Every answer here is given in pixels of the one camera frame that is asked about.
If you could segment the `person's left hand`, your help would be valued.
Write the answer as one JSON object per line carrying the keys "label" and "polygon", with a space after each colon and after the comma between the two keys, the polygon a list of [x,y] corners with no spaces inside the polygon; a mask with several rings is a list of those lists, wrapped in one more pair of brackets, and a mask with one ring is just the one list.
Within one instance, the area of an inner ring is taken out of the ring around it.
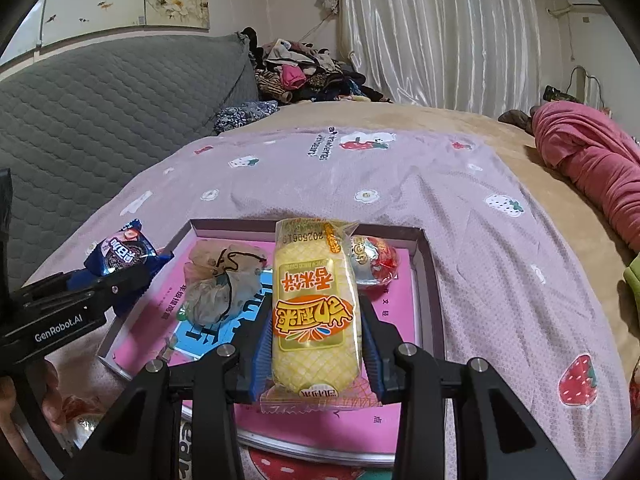
{"label": "person's left hand", "polygon": [[[91,404],[89,401],[77,396],[69,396],[63,399],[58,391],[58,371],[49,361],[44,362],[44,365],[46,366],[46,374],[44,374],[46,392],[42,399],[41,409],[44,418],[47,419],[53,431],[61,432],[65,428],[66,422],[70,422],[82,413],[99,413],[101,411],[99,405]],[[16,390],[14,382],[9,377],[2,377],[1,432],[16,455],[27,455],[28,448],[11,417],[15,405]]]}

